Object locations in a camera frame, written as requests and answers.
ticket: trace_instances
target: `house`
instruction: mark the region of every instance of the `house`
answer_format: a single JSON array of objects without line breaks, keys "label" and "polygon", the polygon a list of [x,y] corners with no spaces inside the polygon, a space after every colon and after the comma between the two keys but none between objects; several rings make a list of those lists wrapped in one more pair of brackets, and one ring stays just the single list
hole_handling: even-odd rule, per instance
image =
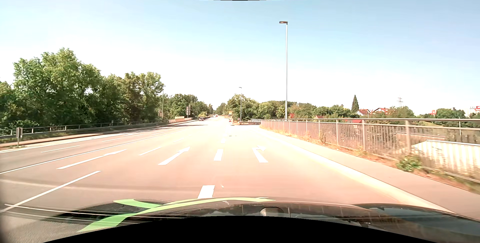
[{"label": "house", "polygon": [[385,113],[385,115],[388,115],[388,108],[376,108],[375,110],[372,111],[372,113],[375,113],[375,112],[383,112]]}]

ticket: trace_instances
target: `metal railing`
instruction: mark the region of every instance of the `metal railing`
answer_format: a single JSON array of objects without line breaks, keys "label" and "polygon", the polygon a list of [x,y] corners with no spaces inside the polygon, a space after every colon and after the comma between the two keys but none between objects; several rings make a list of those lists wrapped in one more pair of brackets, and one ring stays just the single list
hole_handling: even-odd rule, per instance
[{"label": "metal railing", "polygon": [[427,168],[480,179],[480,128],[446,127],[433,122],[480,123],[480,119],[264,119],[261,127],[392,160],[416,153]]},{"label": "metal railing", "polygon": [[[182,118],[175,122],[189,121],[192,118]],[[48,126],[48,127],[33,127],[33,128],[23,128],[23,136],[41,136],[41,135],[51,135],[51,134],[60,134],[60,133],[71,133],[71,132],[81,132],[81,131],[94,131],[94,130],[106,130],[106,129],[121,129],[123,127],[134,126],[134,127],[147,127],[150,125],[156,124],[166,124],[171,123],[167,120],[165,121],[127,121],[127,122],[110,122],[110,123],[97,123],[97,124],[76,124],[76,125],[63,125],[63,126]],[[8,129],[10,135],[0,135],[0,140],[16,138],[15,129]]]}]

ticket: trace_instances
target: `road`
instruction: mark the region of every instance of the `road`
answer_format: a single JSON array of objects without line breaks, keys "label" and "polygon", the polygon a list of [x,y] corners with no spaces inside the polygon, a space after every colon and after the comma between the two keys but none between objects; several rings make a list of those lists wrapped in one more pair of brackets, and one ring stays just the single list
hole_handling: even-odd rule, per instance
[{"label": "road", "polygon": [[[176,126],[64,140],[0,152],[9,205],[83,209],[119,199],[289,197],[325,203],[400,203],[382,186],[269,138],[255,125],[212,117]],[[31,220],[5,216],[13,231]]]}]

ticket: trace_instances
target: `grass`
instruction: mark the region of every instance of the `grass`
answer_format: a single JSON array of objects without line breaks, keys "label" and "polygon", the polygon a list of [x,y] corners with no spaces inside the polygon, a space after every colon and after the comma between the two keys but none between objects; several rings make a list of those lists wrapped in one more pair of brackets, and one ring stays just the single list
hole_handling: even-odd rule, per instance
[{"label": "grass", "polygon": [[426,177],[431,180],[435,180],[437,182],[441,182],[453,187],[463,189],[465,191],[469,191],[475,194],[480,194],[480,183],[476,183],[464,178],[451,176],[441,170],[431,170],[431,169],[423,168],[422,163],[415,156],[406,155],[401,160],[398,161],[398,160],[385,158],[377,154],[369,153],[368,151],[363,150],[363,148],[360,148],[360,149],[344,148],[335,144],[328,144],[320,140],[315,140],[310,137],[296,136],[294,134],[285,132],[284,130],[269,129],[262,126],[260,127],[264,130],[268,130],[281,135],[293,137],[299,140],[307,141],[316,145],[320,145],[322,147],[331,148],[346,154],[357,156],[362,159],[379,162],[383,165],[386,165],[395,169],[400,169],[407,173],[414,173],[418,176]]}]

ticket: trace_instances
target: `street lamp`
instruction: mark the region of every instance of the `street lamp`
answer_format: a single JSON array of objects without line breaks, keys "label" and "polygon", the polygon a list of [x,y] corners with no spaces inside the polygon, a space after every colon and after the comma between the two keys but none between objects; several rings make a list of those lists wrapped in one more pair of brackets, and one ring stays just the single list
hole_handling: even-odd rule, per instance
[{"label": "street lamp", "polygon": [[240,122],[242,122],[242,87],[239,86],[240,88]]},{"label": "street lamp", "polygon": [[165,94],[163,93],[163,88],[164,88],[164,87],[166,87],[166,85],[164,85],[164,86],[162,87],[162,120],[165,118],[165,114],[164,114],[164,112],[163,112],[163,97],[165,96]]},{"label": "street lamp", "polygon": [[285,119],[289,118],[287,114],[287,95],[288,95],[288,71],[289,71],[289,61],[288,61],[288,40],[289,40],[289,22],[281,21],[280,24],[285,24]]}]

